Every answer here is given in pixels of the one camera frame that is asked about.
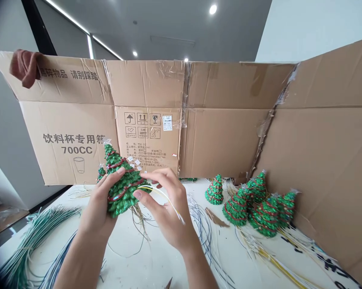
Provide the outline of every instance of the cardboard panel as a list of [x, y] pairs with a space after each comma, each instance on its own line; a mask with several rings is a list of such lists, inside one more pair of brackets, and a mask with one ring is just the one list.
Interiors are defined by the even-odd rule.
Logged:
[[243, 177], [269, 110], [187, 109], [180, 177]]
[[20, 102], [46, 185], [94, 184], [104, 136], [118, 150], [113, 106]]
[[0, 72], [20, 101], [112, 104], [101, 60], [41, 56], [41, 80], [30, 88], [9, 72], [12, 52], [0, 52]]
[[182, 61], [105, 61], [116, 106], [180, 108]]
[[362, 261], [362, 108], [277, 110], [255, 173], [262, 169], [269, 191], [303, 192], [296, 225], [356, 272]]
[[131, 156], [136, 170], [170, 167], [177, 174], [181, 109], [116, 107], [116, 115], [121, 155]]
[[271, 109], [293, 68], [293, 64], [193, 62], [187, 106]]
[[278, 108], [362, 106], [362, 40], [303, 61]]

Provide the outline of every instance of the white wall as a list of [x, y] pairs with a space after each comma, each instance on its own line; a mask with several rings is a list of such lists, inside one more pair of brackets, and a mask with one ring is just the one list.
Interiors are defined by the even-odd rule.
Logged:
[[59, 56], [90, 58], [87, 35], [43, 0], [35, 0]]
[[[20, 0], [0, 1], [0, 50], [38, 51]], [[0, 176], [6, 176], [0, 198], [17, 193], [31, 209], [63, 186], [44, 186], [18, 101], [0, 73]]]
[[302, 61], [362, 39], [362, 0], [273, 0], [256, 61]]

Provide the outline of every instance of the forearm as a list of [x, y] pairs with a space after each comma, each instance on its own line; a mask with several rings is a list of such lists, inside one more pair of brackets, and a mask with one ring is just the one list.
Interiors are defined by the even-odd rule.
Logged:
[[86, 238], [79, 232], [67, 252], [54, 289], [96, 288], [107, 240]]
[[202, 251], [200, 243], [182, 253], [190, 289], [218, 289], [216, 279]]

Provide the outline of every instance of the miniature christmas tree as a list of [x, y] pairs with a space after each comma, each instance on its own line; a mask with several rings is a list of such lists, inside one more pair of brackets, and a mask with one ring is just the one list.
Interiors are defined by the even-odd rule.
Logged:
[[277, 197], [277, 208], [279, 210], [278, 225], [281, 228], [288, 227], [293, 218], [293, 212], [295, 209], [295, 198], [299, 191], [291, 189], [290, 192], [284, 196], [279, 195]]
[[217, 175], [215, 179], [213, 179], [212, 183], [205, 191], [205, 198], [214, 205], [219, 205], [224, 200], [224, 196], [222, 195], [222, 180], [221, 175]]
[[148, 183], [145, 179], [141, 178], [139, 171], [132, 169], [130, 164], [126, 161], [126, 158], [121, 157], [120, 154], [113, 149], [109, 141], [110, 140], [106, 140], [104, 142], [108, 174], [114, 173], [121, 167], [126, 169], [126, 173], [123, 177], [112, 186], [109, 191], [108, 211], [111, 213], [112, 217], [115, 218], [138, 202], [133, 196], [133, 192], [139, 186], [148, 185]]
[[253, 193], [253, 201], [257, 204], [266, 199], [265, 170], [256, 178], [252, 178], [246, 184], [246, 187]]
[[224, 216], [229, 222], [236, 226], [246, 224], [246, 195], [243, 189], [238, 189], [236, 195], [232, 196], [222, 208]]
[[267, 237], [274, 237], [277, 234], [278, 213], [277, 200], [272, 196], [252, 212], [249, 222], [259, 233]]
[[106, 171], [103, 165], [100, 165], [100, 169], [98, 170], [97, 183], [106, 175]]

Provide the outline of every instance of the white table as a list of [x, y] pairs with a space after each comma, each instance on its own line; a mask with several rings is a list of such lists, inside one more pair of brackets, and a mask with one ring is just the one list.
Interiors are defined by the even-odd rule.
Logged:
[[[203, 208], [208, 207], [219, 218], [226, 221], [222, 214], [222, 205], [214, 206], [208, 203], [204, 197], [204, 192], [209, 186], [205, 179], [199, 179], [196, 183], [184, 184], [187, 193], [190, 193], [194, 200]], [[83, 185], [72, 186], [62, 196], [55, 200], [50, 207], [63, 205], [66, 207], [85, 207], [89, 198], [73, 199], [79, 192], [83, 191]], [[161, 204], [165, 203], [165, 198], [152, 194]], [[224, 201], [228, 199], [224, 186]], [[150, 216], [148, 210], [140, 205], [144, 214]], [[32, 254], [32, 269], [37, 275], [44, 275], [60, 250], [64, 247], [70, 236], [76, 231], [79, 224], [79, 216], [74, 216], [61, 224], [48, 237], [42, 246]], [[150, 242], [142, 242], [142, 235], [135, 228], [132, 221], [131, 211], [119, 216], [116, 227], [109, 239], [109, 245], [121, 256], [106, 248], [106, 264], [101, 276], [104, 282], [99, 281], [99, 288], [163, 288], [171, 277], [173, 277], [171, 288], [188, 288], [187, 275], [181, 255], [171, 247], [164, 237], [155, 221], [146, 224], [146, 231]], [[23, 233], [28, 225], [16, 233], [9, 241], [0, 247], [0, 266], [17, 249], [22, 240]], [[268, 261], [257, 258], [253, 260], [247, 251], [238, 241], [234, 226], [230, 228], [220, 228], [213, 224], [213, 245], [212, 251], [218, 256], [222, 268], [230, 275], [235, 282], [236, 289], [240, 288], [297, 288], [287, 277], [278, 271]], [[294, 270], [301, 276], [311, 280], [322, 288], [336, 288], [334, 282], [337, 281], [345, 288], [354, 289], [358, 285], [352, 279], [343, 277], [340, 270], [333, 272], [324, 269], [324, 262], [309, 254], [299, 253], [289, 242], [284, 241], [281, 235], [267, 239], [247, 224], [246, 229], [257, 237], [262, 244], [274, 254], [285, 266]], [[299, 230], [292, 233], [301, 234]], [[230, 288], [221, 282], [216, 272], [215, 276], [221, 288]]]

